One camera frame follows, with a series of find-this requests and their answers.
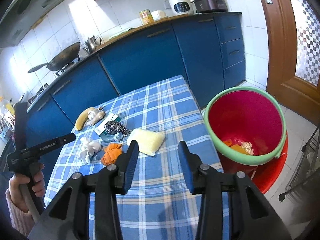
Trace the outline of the range hood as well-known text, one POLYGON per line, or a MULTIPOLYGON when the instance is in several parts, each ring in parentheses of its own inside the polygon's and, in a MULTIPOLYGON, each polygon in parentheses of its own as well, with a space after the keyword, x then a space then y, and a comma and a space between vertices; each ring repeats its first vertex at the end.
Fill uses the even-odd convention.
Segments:
POLYGON ((1 48, 17 46, 31 27, 63 0, 10 0, 1 13, 1 48))

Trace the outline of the pink knit sleeve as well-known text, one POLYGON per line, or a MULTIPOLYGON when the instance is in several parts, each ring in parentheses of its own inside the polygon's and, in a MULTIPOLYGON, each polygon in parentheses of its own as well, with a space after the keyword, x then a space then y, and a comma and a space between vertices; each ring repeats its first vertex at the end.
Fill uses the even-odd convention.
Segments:
POLYGON ((11 200, 9 189, 5 192, 7 205, 11 218, 11 225, 19 233, 27 237, 31 232, 35 222, 30 212, 21 211, 11 200))

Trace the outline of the orange mesh bag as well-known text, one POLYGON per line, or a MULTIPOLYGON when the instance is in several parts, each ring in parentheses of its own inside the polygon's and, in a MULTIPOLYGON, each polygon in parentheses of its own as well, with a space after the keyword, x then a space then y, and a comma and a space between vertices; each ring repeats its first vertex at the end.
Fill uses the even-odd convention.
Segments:
POLYGON ((227 146, 232 146, 233 144, 231 140, 226 140, 223 143, 226 144, 227 146))

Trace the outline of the wooden door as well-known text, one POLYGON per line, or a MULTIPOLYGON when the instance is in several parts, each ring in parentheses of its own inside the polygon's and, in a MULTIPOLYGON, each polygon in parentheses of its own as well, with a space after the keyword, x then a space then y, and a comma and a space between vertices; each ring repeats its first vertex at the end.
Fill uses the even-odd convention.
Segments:
POLYGON ((266 90, 283 106, 319 123, 319 86, 297 77, 297 29, 290 0, 261 0, 268 34, 266 90))

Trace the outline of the red bin with green rim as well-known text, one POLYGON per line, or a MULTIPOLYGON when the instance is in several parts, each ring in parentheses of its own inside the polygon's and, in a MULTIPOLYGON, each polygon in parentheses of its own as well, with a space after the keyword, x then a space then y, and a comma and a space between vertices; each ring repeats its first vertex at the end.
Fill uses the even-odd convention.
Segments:
POLYGON ((266 193, 281 174, 288 152, 288 134, 283 111, 276 99, 259 88, 238 86, 210 100, 204 123, 218 152, 224 172, 245 172, 266 193), (250 142, 254 155, 231 149, 250 142))

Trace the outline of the teal scrubber dish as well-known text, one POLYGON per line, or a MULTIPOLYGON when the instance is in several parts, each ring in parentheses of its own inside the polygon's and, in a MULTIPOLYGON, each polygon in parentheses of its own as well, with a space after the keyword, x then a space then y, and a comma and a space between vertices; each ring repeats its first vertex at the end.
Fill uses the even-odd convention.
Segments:
POLYGON ((104 141, 104 142, 119 142, 123 139, 123 134, 121 132, 116 133, 116 134, 106 134, 106 133, 101 133, 99 135, 99 138, 104 141))

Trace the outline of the cream paper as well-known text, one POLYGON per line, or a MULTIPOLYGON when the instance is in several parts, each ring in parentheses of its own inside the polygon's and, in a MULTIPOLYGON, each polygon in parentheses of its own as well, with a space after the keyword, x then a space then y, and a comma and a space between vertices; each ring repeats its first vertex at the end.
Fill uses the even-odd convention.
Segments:
POLYGON ((253 146, 250 142, 243 142, 240 146, 247 155, 254 155, 254 150, 253 150, 253 146))

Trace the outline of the white cloth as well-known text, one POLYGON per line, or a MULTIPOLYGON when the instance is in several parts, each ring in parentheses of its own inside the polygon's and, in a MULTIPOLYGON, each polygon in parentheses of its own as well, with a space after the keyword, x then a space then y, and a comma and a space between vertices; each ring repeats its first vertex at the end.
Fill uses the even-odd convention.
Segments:
POLYGON ((80 159, 84 164, 89 164, 90 159, 95 153, 101 150, 101 144, 87 137, 81 137, 81 150, 78 153, 78 159, 80 159))

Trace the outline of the yellow tin can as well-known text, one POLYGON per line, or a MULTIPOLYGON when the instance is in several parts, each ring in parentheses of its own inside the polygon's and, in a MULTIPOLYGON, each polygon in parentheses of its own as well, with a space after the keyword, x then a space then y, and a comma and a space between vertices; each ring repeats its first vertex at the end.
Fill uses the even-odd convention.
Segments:
POLYGON ((143 25, 154 22, 153 16, 149 9, 145 9, 139 12, 139 18, 143 25))

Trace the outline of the yellow ribbed cloth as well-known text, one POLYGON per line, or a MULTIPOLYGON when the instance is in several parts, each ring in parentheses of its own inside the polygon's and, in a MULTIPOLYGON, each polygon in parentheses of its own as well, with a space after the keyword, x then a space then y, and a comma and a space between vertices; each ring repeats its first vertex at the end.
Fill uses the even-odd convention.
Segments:
POLYGON ((240 146, 241 146, 241 145, 234 144, 234 145, 232 145, 230 148, 233 149, 233 150, 235 150, 236 152, 239 152, 239 153, 241 153, 241 154, 247 155, 246 152, 245 152, 240 146))

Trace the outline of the black wok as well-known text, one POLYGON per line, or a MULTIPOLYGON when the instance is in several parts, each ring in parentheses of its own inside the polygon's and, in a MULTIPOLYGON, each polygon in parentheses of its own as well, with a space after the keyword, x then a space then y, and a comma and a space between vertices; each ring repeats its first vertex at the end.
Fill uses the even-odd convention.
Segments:
POLYGON ((47 67, 50 71, 61 70, 64 66, 78 58, 79 52, 80 42, 76 42, 58 53, 49 63, 39 64, 31 68, 28 73, 36 72, 42 67, 47 67))

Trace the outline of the blue plaid tablecloth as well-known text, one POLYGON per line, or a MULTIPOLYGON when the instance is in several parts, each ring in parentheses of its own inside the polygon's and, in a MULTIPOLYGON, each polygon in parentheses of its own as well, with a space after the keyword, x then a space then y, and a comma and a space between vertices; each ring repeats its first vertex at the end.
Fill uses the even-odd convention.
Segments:
POLYGON ((117 196, 124 239, 194 239, 201 197, 190 194, 178 143, 218 171, 222 166, 201 111, 182 76, 153 83, 101 104, 127 129, 163 133, 153 157, 140 153, 131 188, 117 196))

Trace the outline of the pale yellow mesh sponge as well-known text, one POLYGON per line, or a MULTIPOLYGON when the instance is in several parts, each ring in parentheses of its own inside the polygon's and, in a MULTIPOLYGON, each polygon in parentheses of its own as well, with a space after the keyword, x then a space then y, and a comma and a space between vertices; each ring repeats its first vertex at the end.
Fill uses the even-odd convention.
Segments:
POLYGON ((163 144, 164 139, 165 135, 161 132, 135 128, 131 131, 126 143, 127 146, 129 146, 131 141, 136 141, 138 143, 139 152, 154 157, 155 153, 163 144))

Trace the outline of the steel wool scrubber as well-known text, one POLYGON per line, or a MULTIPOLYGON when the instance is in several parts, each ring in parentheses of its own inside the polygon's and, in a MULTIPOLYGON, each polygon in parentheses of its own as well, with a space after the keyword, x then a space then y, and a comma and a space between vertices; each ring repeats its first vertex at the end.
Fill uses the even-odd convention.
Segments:
POLYGON ((121 132, 124 137, 128 136, 131 132, 123 124, 117 121, 109 121, 105 126, 107 134, 116 134, 121 132))

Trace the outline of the banana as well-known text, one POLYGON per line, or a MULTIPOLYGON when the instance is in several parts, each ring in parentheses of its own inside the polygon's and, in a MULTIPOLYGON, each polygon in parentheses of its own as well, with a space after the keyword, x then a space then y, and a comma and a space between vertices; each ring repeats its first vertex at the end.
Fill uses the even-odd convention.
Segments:
POLYGON ((77 118, 76 122, 75 122, 75 128, 77 131, 80 131, 82 130, 85 122, 87 121, 88 119, 88 114, 89 114, 89 111, 93 111, 95 110, 94 107, 89 107, 87 109, 85 109, 77 118))

